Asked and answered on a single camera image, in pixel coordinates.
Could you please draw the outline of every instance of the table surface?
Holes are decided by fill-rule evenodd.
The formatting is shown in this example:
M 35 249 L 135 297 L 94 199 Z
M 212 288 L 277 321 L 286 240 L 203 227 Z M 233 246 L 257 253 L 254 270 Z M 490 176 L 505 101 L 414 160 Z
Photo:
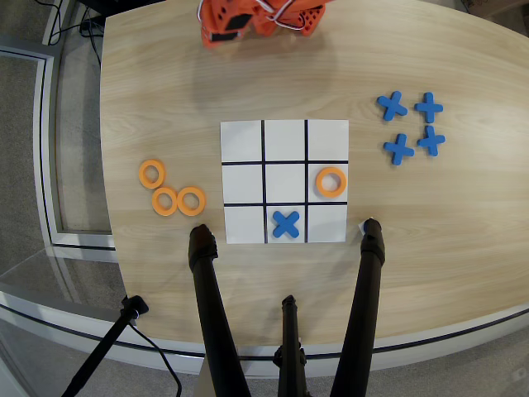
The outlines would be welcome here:
M 305 344 L 342 342 L 360 261 L 358 223 L 383 225 L 386 264 L 377 337 L 419 332 L 529 301 L 529 40 L 491 22 L 413 0 L 331 2 L 314 35 L 248 35 L 203 49 L 198 1 L 168 1 L 107 20 L 101 135 L 107 202 L 126 291 L 150 306 L 152 337 L 201 342 L 188 235 L 217 238 L 218 284 L 240 345 L 281 343 L 281 300 L 298 301 Z M 382 120 L 379 95 L 410 113 Z M 412 110 L 445 106 L 437 158 L 400 167 L 382 151 L 424 132 Z M 349 119 L 347 242 L 226 244 L 220 122 Z M 163 218 L 138 180 L 165 163 L 166 184 L 200 186 L 205 211 Z

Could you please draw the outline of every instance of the orange ring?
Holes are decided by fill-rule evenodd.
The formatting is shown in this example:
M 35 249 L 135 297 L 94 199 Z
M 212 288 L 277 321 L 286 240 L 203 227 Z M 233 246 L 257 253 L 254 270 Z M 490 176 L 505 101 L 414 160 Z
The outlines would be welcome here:
M 183 202 L 183 197 L 186 194 L 194 194 L 195 196 L 197 196 L 198 207 L 190 208 L 186 205 L 186 203 Z M 204 192 L 199 188 L 189 186 L 188 188 L 183 188 L 182 190 L 180 190 L 180 194 L 178 196 L 178 203 L 180 211 L 184 215 L 187 215 L 188 217 L 194 217 L 196 215 L 199 215 L 206 207 L 206 194 L 204 194 Z
M 338 176 L 338 178 L 340 178 L 340 185 L 338 186 L 338 189 L 330 191 L 330 190 L 325 190 L 323 188 L 323 178 L 325 178 L 329 174 L 334 174 Z M 321 194 L 323 194 L 325 197 L 329 199 L 333 199 L 335 197 L 338 197 L 340 194 L 344 193 L 344 191 L 346 190 L 346 187 L 347 187 L 346 174 L 344 174 L 344 171 L 336 167 L 324 168 L 323 170 L 320 171 L 320 173 L 316 177 L 316 186 Z
M 162 207 L 162 204 L 160 204 L 160 201 L 158 201 L 158 197 L 161 194 L 167 194 L 171 198 L 170 208 Z M 178 199 L 177 199 L 176 191 L 174 189 L 164 186 L 163 188 L 158 188 L 157 190 L 155 190 L 155 192 L 152 195 L 152 208 L 154 208 L 155 211 L 159 215 L 168 217 L 169 215 L 174 214 L 177 207 L 178 207 Z
M 147 171 L 148 167 L 155 167 L 158 171 L 158 179 L 157 180 L 150 180 L 147 178 L 147 174 L 145 173 Z M 161 186 L 164 183 L 165 180 L 165 167 L 164 164 L 160 160 L 145 160 L 140 165 L 140 182 L 143 184 L 147 189 L 156 189 L 157 187 Z

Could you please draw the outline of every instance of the black tripod leg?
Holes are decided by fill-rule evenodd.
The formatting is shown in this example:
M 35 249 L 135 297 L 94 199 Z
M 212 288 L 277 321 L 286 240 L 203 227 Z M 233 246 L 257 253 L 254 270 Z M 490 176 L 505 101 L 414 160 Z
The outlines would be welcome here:
M 355 297 L 331 397 L 362 397 L 367 390 L 385 250 L 380 224 L 369 219 L 364 229 Z
M 213 259 L 217 257 L 215 237 L 207 226 L 195 227 L 189 241 L 189 267 L 193 272 L 198 315 L 215 394 L 217 397 L 249 397 L 250 391 L 231 337 L 213 269 Z
M 298 306 L 292 295 L 283 302 L 283 345 L 274 355 L 274 364 L 279 367 L 278 397 L 305 397 L 305 353 L 298 335 Z
M 127 324 L 141 314 L 147 313 L 149 307 L 139 296 L 123 300 L 124 308 L 121 310 L 120 318 L 112 325 L 100 343 L 93 349 L 90 356 L 83 363 L 63 393 L 63 397 L 73 397 L 86 385 L 90 376 L 98 368 L 99 363 L 107 355 L 114 342 L 122 334 Z

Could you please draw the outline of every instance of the white cable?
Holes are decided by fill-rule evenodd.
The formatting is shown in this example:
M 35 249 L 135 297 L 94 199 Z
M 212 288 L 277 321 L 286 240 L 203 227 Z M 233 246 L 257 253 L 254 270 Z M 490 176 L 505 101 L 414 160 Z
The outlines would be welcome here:
M 198 4 L 198 8 L 197 8 L 197 18 L 200 23 L 202 23 L 202 18 L 200 17 L 200 14 L 202 13 L 203 4 L 204 4 L 204 0 L 200 0 L 200 4 Z
M 274 12 L 274 9 L 272 6 L 270 6 L 265 0 L 256 0 L 256 2 L 259 3 L 259 5 L 262 6 L 262 8 L 265 9 L 265 11 L 269 12 L 270 14 Z

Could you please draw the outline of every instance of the blue cross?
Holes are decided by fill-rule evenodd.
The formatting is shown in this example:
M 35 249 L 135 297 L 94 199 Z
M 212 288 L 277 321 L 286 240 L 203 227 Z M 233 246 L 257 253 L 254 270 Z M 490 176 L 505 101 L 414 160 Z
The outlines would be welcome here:
M 395 91 L 391 94 L 391 99 L 388 97 L 379 97 L 377 99 L 379 105 L 386 108 L 386 113 L 384 113 L 384 120 L 386 122 L 391 122 L 395 117 L 395 113 L 401 116 L 407 115 L 407 109 L 399 103 L 402 97 L 403 95 L 400 91 Z
M 433 93 L 425 93 L 424 102 L 416 103 L 415 110 L 418 112 L 424 112 L 424 118 L 427 123 L 432 123 L 436 120 L 436 113 L 443 111 L 443 105 L 435 103 Z
M 425 128 L 425 133 L 427 137 L 424 139 L 420 139 L 417 142 L 417 146 L 427 147 L 428 155 L 436 157 L 439 154 L 439 151 L 437 150 L 437 145 L 445 143 L 446 138 L 444 135 L 436 135 L 436 130 L 433 126 L 427 126 Z
M 286 218 L 281 212 L 276 211 L 273 218 L 278 223 L 273 233 L 275 238 L 280 238 L 285 232 L 293 238 L 299 236 L 299 230 L 294 226 L 294 223 L 299 219 L 298 211 L 293 211 Z
M 403 163 L 403 157 L 414 157 L 415 151 L 411 147 L 406 147 L 406 134 L 398 134 L 395 143 L 386 142 L 384 143 L 384 149 L 386 151 L 393 152 L 393 158 L 391 162 L 393 165 L 401 165 Z

